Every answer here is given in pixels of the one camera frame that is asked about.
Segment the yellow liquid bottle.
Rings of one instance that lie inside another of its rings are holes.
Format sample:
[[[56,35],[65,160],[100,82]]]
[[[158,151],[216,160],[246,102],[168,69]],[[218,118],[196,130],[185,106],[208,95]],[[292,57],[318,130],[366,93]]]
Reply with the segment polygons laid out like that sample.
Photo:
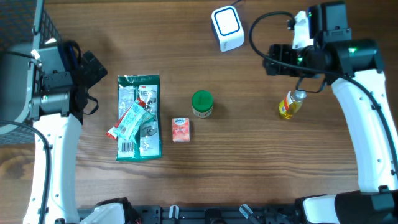
[[[281,119],[290,119],[301,108],[307,97],[305,91],[289,91],[285,98],[279,103],[279,116]]]

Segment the teal snack bar wrapper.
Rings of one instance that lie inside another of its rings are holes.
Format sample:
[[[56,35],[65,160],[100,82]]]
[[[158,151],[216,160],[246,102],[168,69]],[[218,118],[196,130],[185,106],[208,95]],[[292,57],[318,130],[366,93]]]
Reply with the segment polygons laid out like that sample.
[[[137,144],[137,134],[145,122],[153,120],[155,114],[152,108],[141,99],[135,99],[132,106],[119,120],[116,128],[116,135],[126,141]]]

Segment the red snack bar wrapper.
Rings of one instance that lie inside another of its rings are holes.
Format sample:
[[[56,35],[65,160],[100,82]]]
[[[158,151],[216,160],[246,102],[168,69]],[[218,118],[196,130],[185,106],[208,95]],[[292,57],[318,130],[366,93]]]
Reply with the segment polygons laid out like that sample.
[[[147,110],[147,105],[137,98],[106,135],[113,140],[121,138],[136,142],[135,137],[141,124],[151,117],[152,114]]]

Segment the green 3M glove package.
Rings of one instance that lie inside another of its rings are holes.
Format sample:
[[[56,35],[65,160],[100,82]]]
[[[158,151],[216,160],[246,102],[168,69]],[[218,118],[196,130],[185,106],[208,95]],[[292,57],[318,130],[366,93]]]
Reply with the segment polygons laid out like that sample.
[[[154,117],[140,124],[137,133],[131,135],[129,140],[118,137],[118,161],[144,161],[162,157],[158,75],[118,76],[118,118],[121,119],[136,101],[145,103]]]

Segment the green lid jar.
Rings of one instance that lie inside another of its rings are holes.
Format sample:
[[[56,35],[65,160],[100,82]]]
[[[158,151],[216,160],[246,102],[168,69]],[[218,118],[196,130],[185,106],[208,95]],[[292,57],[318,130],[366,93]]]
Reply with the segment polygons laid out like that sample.
[[[208,117],[213,111],[213,95],[207,90],[198,90],[192,96],[192,110],[199,118]]]

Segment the orange tissue pack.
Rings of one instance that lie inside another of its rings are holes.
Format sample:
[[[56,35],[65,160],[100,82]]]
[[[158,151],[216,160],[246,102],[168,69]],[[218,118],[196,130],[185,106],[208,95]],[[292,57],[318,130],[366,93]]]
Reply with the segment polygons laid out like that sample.
[[[189,118],[172,119],[172,141],[189,142],[190,141],[190,120]]]

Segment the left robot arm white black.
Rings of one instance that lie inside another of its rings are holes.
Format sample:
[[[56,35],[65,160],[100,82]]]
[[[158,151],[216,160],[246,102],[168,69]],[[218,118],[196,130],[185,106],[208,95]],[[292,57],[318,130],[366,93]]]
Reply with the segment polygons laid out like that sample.
[[[41,61],[30,109],[35,133],[34,175],[24,223],[140,223],[127,198],[99,202],[85,218],[75,197],[77,146],[88,90],[108,73],[72,40],[50,39],[32,55]]]

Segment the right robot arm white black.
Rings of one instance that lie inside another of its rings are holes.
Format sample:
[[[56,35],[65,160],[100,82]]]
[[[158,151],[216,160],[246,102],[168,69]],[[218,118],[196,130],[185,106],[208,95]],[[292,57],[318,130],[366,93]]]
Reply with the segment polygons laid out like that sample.
[[[353,39],[346,5],[326,2],[290,15],[290,45],[263,56],[268,75],[323,75],[343,110],[354,147],[359,189],[301,199],[307,223],[397,222],[397,130],[386,96],[379,46]]]

